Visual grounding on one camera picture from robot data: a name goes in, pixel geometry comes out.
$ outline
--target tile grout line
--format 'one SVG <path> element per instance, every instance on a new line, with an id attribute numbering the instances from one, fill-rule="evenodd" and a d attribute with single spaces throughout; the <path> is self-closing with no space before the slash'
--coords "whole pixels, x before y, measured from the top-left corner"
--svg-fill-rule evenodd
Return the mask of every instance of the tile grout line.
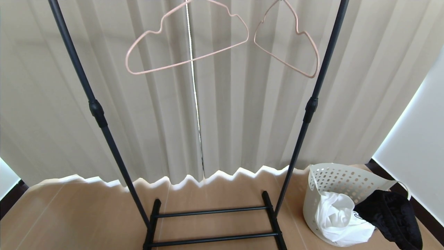
<path id="1" fill-rule="evenodd" d="M 48 209 L 49 205 L 51 204 L 51 202 L 55 199 L 55 197 L 59 194 L 60 190 L 62 190 L 62 188 L 65 186 L 65 184 L 63 184 L 60 189 L 57 191 L 57 193 L 54 195 L 54 197 L 52 197 L 52 199 L 49 201 L 49 203 L 46 205 L 45 209 L 42 211 L 42 213 L 37 217 L 36 221 L 34 221 L 34 223 L 32 224 L 32 226 L 29 228 L 28 232 L 26 233 L 26 235 L 23 237 L 23 239 L 20 241 L 20 244 L 17 246 L 16 250 L 19 249 L 19 247 L 22 245 L 22 243 L 25 241 L 26 237 L 28 236 L 28 234 L 31 232 L 31 230 L 34 228 L 34 226 L 37 224 L 37 221 L 40 220 L 40 218 L 42 217 L 42 215 L 45 213 L 46 209 Z"/>
<path id="2" fill-rule="evenodd" d="M 276 179 L 276 175 L 273 174 L 273 176 L 274 176 L 274 180 L 276 181 L 277 186 L 279 187 L 279 182 Z M 297 229 L 297 232 L 299 233 L 299 236 L 301 237 L 301 240 L 302 240 L 302 243 L 304 244 L 305 250 L 308 250 L 307 245 L 305 244 L 305 241 L 304 241 L 304 237 L 302 236 L 301 231 L 299 230 L 299 227 L 297 226 L 296 220 L 295 220 L 295 218 L 293 216 L 293 213 L 291 212 L 290 206 L 288 205 L 286 198 L 284 198 L 284 202 L 285 202 L 285 206 L 287 207 L 288 211 L 290 211 L 291 218 L 293 219 L 293 223 L 296 226 L 296 229 Z"/>
<path id="3" fill-rule="evenodd" d="M 168 195 L 170 194 L 170 189 L 171 189 L 171 183 L 168 185 L 168 192 L 166 193 L 166 200 L 165 200 L 165 205 L 164 205 L 164 208 L 163 208 L 163 213 L 165 213 L 166 212 L 166 210 L 167 210 L 167 203 L 168 203 Z M 164 220 L 165 218 L 162 218 L 162 221 L 160 222 L 160 228 L 159 228 L 159 236 L 157 237 L 157 241 L 160 241 L 160 235 L 161 235 L 161 233 L 162 233 L 162 227 L 163 227 L 163 220 Z"/>

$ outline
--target black metal clothes rack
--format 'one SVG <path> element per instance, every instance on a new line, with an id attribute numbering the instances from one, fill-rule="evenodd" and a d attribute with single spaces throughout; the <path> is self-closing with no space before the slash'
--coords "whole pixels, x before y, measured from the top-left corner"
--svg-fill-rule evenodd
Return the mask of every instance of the black metal clothes rack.
<path id="1" fill-rule="evenodd" d="M 276 204 L 276 209 L 273 209 L 273 205 L 271 204 L 270 198 L 268 196 L 267 191 L 262 193 L 262 199 L 264 200 L 264 206 L 252 206 L 252 207 L 242 207 L 242 208 L 232 208 L 232 209 L 220 209 L 220 210 L 205 210 L 205 211 L 195 211 L 195 212 L 184 212 L 184 213 L 169 213 L 169 214 L 160 214 L 160 206 L 161 202 L 159 199 L 156 199 L 154 202 L 154 206 L 151 212 L 151 217 L 148 219 L 148 216 L 142 206 L 142 203 L 137 195 L 137 192 L 134 189 L 133 183 L 131 181 L 130 175 L 125 167 L 125 164 L 120 156 L 119 150 L 117 149 L 117 145 L 114 142 L 111 131 L 108 128 L 108 123 L 104 116 L 104 111 L 99 101 L 94 97 L 94 93 L 91 89 L 91 86 L 88 82 L 86 74 L 83 70 L 82 64 L 80 63 L 80 59 L 75 50 L 74 44 L 72 42 L 71 36 L 69 34 L 68 28 L 66 27 L 65 20 L 62 15 L 62 11 L 60 9 L 59 3 L 57 0 L 48 0 L 49 5 L 52 10 L 52 14 L 54 15 L 55 21 L 57 23 L 57 27 L 59 28 L 60 34 L 62 36 L 63 42 L 65 43 L 67 52 L 72 61 L 74 69 L 79 77 L 80 83 L 85 91 L 85 94 L 88 98 L 89 109 L 91 114 L 94 116 L 97 124 L 101 128 L 103 135 L 108 143 L 108 146 L 111 150 L 111 153 L 119 167 L 120 172 L 122 173 L 123 179 L 125 180 L 126 185 L 133 197 L 133 200 L 137 206 L 137 209 L 142 216 L 143 222 L 147 227 L 147 235 L 145 237 L 145 242 L 143 244 L 143 250 L 151 250 L 153 247 L 160 246 L 176 246 L 176 245 L 185 245 L 185 244 L 194 244 L 194 243 L 203 243 L 203 242 L 219 242 L 219 241 L 228 241 L 228 240 L 238 240 L 238 239 L 248 239 L 248 238 L 259 238 L 259 237 L 268 237 L 273 236 L 276 240 L 277 248 L 279 250 L 286 250 L 284 238 L 282 236 L 282 232 L 279 228 L 278 224 L 278 214 L 279 210 L 282 206 L 282 202 L 284 201 L 285 192 L 287 191 L 288 184 L 293 173 L 293 169 L 296 164 L 297 157 L 302 147 L 302 142 L 304 141 L 305 134 L 308 129 L 308 125 L 311 122 L 314 112 L 316 111 L 318 104 L 318 96 L 321 90 L 322 83 L 325 78 L 325 74 L 327 73 L 328 66 L 330 64 L 330 60 L 332 58 L 332 54 L 334 51 L 334 47 L 336 45 L 337 38 L 339 36 L 339 31 L 342 26 L 342 22 L 344 20 L 345 11 L 347 9 L 347 5 L 349 0 L 341 0 L 339 4 L 339 9 L 336 15 L 335 23 L 333 26 L 332 34 L 327 46 L 327 50 L 325 52 L 324 60 L 322 61 L 321 69 L 319 71 L 318 78 L 316 80 L 316 84 L 314 86 L 313 94 L 310 97 L 307 105 L 305 107 L 305 115 L 303 119 L 303 123 L 301 126 L 301 130 L 299 132 L 299 136 L 297 138 L 297 142 L 293 151 L 293 155 L 291 157 L 290 165 L 287 170 L 287 175 L 285 177 L 284 184 L 282 186 L 281 193 L 279 195 L 278 202 Z M 200 215 L 200 214 L 217 214 L 217 213 L 231 213 L 231 212 L 239 212 L 239 211 L 251 211 L 251 210 L 266 210 L 268 214 L 268 218 L 270 220 L 272 231 L 269 233 L 261 233 L 261 234 L 243 234 L 243 235 L 233 235 L 233 236 L 223 236 L 223 237 L 213 237 L 213 238 L 200 238 L 200 239 L 190 239 L 190 240 L 179 240 L 179 241 L 169 241 L 169 242 L 154 242 L 154 234 L 156 230 L 157 220 L 159 218 L 168 218 L 168 217 L 178 217 L 178 216 L 189 216 L 189 215 Z"/>

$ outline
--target white plastic laundry basket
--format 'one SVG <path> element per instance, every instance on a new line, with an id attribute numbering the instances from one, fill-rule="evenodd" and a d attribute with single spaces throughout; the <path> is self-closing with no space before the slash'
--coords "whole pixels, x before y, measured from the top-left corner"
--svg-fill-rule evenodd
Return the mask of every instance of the white plastic laundry basket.
<path id="1" fill-rule="evenodd" d="M 394 184 L 400 183 L 407 192 L 408 187 L 399 181 L 389 181 L 369 171 L 335 163 L 321 163 L 310 166 L 309 182 L 304 200 L 304 219 L 309 228 L 323 241 L 338 246 L 326 239 L 315 221 L 315 213 L 321 195 L 319 192 L 335 192 L 351 197 L 355 205 L 365 200 L 375 190 L 388 190 Z"/>

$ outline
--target dark brown baseboard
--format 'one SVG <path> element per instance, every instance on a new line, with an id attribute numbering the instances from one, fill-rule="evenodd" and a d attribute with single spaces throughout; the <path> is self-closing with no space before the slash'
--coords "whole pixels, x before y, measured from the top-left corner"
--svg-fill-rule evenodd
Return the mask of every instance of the dark brown baseboard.
<path id="1" fill-rule="evenodd" d="M 29 187 L 20 180 L 0 201 L 0 220 L 14 206 L 14 204 L 22 197 Z"/>
<path id="2" fill-rule="evenodd" d="M 373 159 L 369 163 L 365 164 L 374 174 L 381 176 L 387 180 L 394 180 L 394 178 L 387 173 L 381 166 L 379 166 Z M 405 189 L 399 185 L 395 184 L 391 189 L 397 193 L 407 195 Z M 416 217 L 421 221 L 422 224 L 435 236 L 435 238 L 444 246 L 444 227 L 412 196 L 410 203 L 415 210 Z"/>

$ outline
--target wire hanger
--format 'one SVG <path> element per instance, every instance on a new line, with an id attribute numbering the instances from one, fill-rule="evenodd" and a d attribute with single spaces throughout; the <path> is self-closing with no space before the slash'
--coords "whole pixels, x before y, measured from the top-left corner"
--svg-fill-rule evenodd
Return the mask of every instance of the wire hanger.
<path id="1" fill-rule="evenodd" d="M 128 58 L 130 57 L 130 54 L 131 54 L 131 52 L 133 51 L 134 47 L 135 47 L 135 46 L 136 46 L 136 45 L 137 45 L 137 44 L 138 44 L 138 43 L 139 43 L 139 42 L 140 42 L 140 41 L 141 41 L 146 35 L 148 35 L 148 34 L 150 34 L 150 33 L 153 33 L 153 34 L 160 34 L 160 33 L 162 32 L 162 29 L 163 29 L 163 21 L 165 20 L 165 18 L 168 17 L 169 15 L 173 14 L 174 12 L 176 12 L 177 10 L 179 10 L 180 8 L 184 7 L 186 4 L 188 4 L 188 3 L 192 2 L 192 1 L 193 1 L 193 0 L 185 0 L 183 3 L 181 3 L 180 5 L 178 5 L 177 7 L 175 7 L 174 9 L 168 11 L 165 15 L 162 16 L 162 19 L 160 20 L 160 29 L 159 29 L 158 31 L 152 31 L 152 30 L 145 31 L 142 35 L 139 36 L 139 38 L 136 39 L 136 41 L 134 41 L 134 43 L 133 43 L 133 44 L 131 45 L 131 47 L 128 49 L 127 55 L 126 55 L 126 57 L 125 57 L 125 66 L 126 66 L 127 71 L 128 71 L 129 73 L 131 73 L 131 74 L 133 74 L 133 75 L 141 75 L 141 74 L 151 73 L 151 72 L 159 71 L 159 70 L 163 70 L 163 69 L 169 69 L 169 68 L 176 67 L 176 66 L 179 66 L 179 65 L 183 65 L 183 64 L 186 64 L 186 63 L 189 63 L 189 62 L 192 62 L 192 61 L 196 61 L 196 60 L 199 60 L 199 59 L 202 59 L 202 58 L 208 57 L 208 56 L 215 55 L 215 54 L 220 53 L 220 52 L 222 52 L 222 51 L 226 51 L 226 50 L 228 50 L 228 49 L 231 49 L 231 48 L 234 48 L 234 47 L 239 46 L 239 45 L 241 45 L 241 44 L 244 44 L 244 43 L 246 43 L 246 42 L 248 41 L 248 38 L 250 37 L 250 33 L 249 33 L 249 31 L 248 31 L 248 27 L 247 27 L 247 25 L 245 24 L 244 20 L 243 20 L 238 14 L 231 14 L 231 13 L 230 13 L 230 10 L 228 9 L 228 7 L 227 7 L 226 5 L 221 4 L 221 3 L 219 3 L 219 2 L 216 2 L 216 1 L 213 1 L 213 0 L 207 0 L 208 2 L 211 2 L 211 3 L 213 3 L 213 4 L 217 4 L 217 5 L 219 5 L 219 6 L 224 7 L 224 8 L 226 9 L 226 11 L 227 11 L 227 13 L 228 13 L 228 15 L 229 15 L 230 17 L 234 17 L 234 16 L 235 16 L 235 17 L 239 18 L 239 20 L 244 24 L 245 29 L 246 29 L 246 31 L 247 31 L 247 38 L 245 39 L 245 41 L 240 42 L 240 43 L 235 44 L 235 45 L 232 45 L 232 46 L 230 46 L 230 47 L 223 48 L 223 49 L 220 49 L 220 50 L 218 50 L 218 51 L 215 51 L 215 52 L 212 52 L 212 53 L 209 53 L 209 54 L 203 55 L 203 56 L 199 56 L 199 57 L 196 57 L 196 58 L 193 58 L 193 59 L 187 60 L 187 61 L 183 61 L 183 62 L 179 62 L 179 63 L 176 63 L 176 64 L 172 64 L 172 65 L 169 65 L 169 66 L 163 66 L 163 67 L 160 67 L 160 68 L 150 69 L 150 70 L 145 70 L 145 71 L 140 71 L 140 72 L 132 72 L 132 71 L 130 70 L 130 67 L 128 66 Z"/>
<path id="2" fill-rule="evenodd" d="M 290 64 L 284 62 L 284 61 L 281 60 L 279 57 L 277 57 L 277 56 L 275 56 L 274 54 L 272 54 L 272 53 L 266 51 L 264 48 L 262 48 L 262 47 L 256 42 L 256 34 L 258 33 L 259 26 L 261 26 L 261 24 L 264 23 L 265 18 L 267 17 L 267 13 L 268 13 L 268 11 L 270 11 L 270 9 L 271 9 L 271 8 L 272 8 L 277 2 L 279 2 L 279 1 L 284 1 L 285 4 L 288 6 L 288 8 L 289 8 L 289 9 L 291 10 L 291 12 L 293 13 L 294 19 L 296 20 L 296 35 L 301 35 L 301 34 L 306 35 L 307 38 L 310 40 L 311 45 L 313 46 L 314 53 L 316 54 L 316 70 L 314 71 L 314 74 L 313 74 L 313 75 L 309 75 L 309 74 L 307 74 L 307 73 L 301 71 L 300 69 L 298 69 L 298 68 L 296 68 L 296 67 L 293 67 L 293 66 L 291 66 Z M 318 73 L 318 70 L 319 70 L 319 52 L 317 51 L 316 44 L 313 42 L 313 39 L 311 39 L 311 37 L 310 37 L 310 35 L 308 34 L 308 32 L 306 32 L 305 30 L 302 31 L 302 32 L 299 32 L 299 30 L 298 30 L 298 19 L 297 19 L 297 14 L 296 14 L 296 12 L 294 11 L 293 7 L 292 7 L 292 6 L 290 5 L 290 3 L 288 2 L 288 0 L 276 0 L 276 1 L 270 6 L 270 8 L 267 9 L 267 11 L 265 12 L 264 18 L 259 22 L 258 26 L 256 27 L 256 31 L 254 32 L 254 43 L 255 43 L 259 48 L 261 48 L 263 51 L 265 51 L 267 54 L 271 55 L 272 57 L 276 58 L 276 59 L 277 59 L 278 61 L 280 61 L 281 63 L 287 65 L 288 67 L 292 68 L 293 70 L 295 70 L 295 71 L 301 73 L 302 75 L 304 75 L 304 76 L 306 76 L 306 77 L 308 77 L 308 78 L 314 78 L 314 77 L 317 75 L 317 73 Z"/>

